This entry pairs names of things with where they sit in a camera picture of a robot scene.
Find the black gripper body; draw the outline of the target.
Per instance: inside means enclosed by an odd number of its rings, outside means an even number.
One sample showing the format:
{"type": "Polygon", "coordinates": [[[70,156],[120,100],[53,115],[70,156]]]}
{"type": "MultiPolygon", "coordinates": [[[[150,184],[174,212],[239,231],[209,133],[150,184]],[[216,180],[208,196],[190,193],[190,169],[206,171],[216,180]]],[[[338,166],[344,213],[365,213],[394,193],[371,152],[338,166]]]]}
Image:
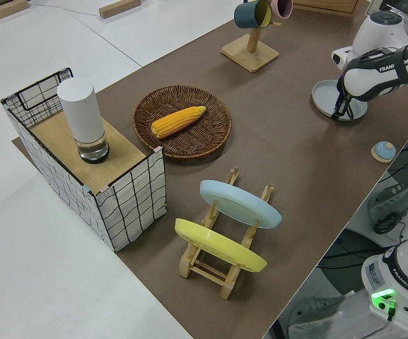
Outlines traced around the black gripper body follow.
{"type": "Polygon", "coordinates": [[[344,75],[341,75],[337,81],[336,89],[338,91],[337,104],[348,103],[350,100],[349,94],[346,92],[344,85],[344,75]]]}

